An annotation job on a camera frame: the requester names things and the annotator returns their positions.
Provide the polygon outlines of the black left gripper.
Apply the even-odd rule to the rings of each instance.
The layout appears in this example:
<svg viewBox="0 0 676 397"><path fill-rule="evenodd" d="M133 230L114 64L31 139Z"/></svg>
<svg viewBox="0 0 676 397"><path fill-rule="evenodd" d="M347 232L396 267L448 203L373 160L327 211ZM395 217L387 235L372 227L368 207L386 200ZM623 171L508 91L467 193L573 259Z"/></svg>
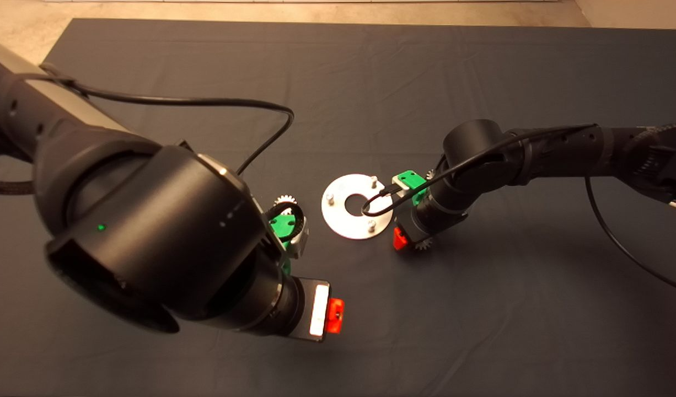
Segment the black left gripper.
<svg viewBox="0 0 676 397"><path fill-rule="evenodd" d="M331 297L330 282L295 276L292 280L298 292L297 308L286 337L320 344L327 334L340 334L345 302Z"/></svg>

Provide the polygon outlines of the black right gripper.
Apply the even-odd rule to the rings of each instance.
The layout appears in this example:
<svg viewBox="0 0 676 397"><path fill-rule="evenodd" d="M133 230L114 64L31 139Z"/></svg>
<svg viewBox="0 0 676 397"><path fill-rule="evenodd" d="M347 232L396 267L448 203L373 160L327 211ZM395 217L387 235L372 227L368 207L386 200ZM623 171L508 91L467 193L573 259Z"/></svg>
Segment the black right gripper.
<svg viewBox="0 0 676 397"><path fill-rule="evenodd" d="M397 227L393 229L393 247L402 250L409 247L409 242L422 242L454 226L454 214L429 208L407 208L398 210L395 221Z"/></svg>

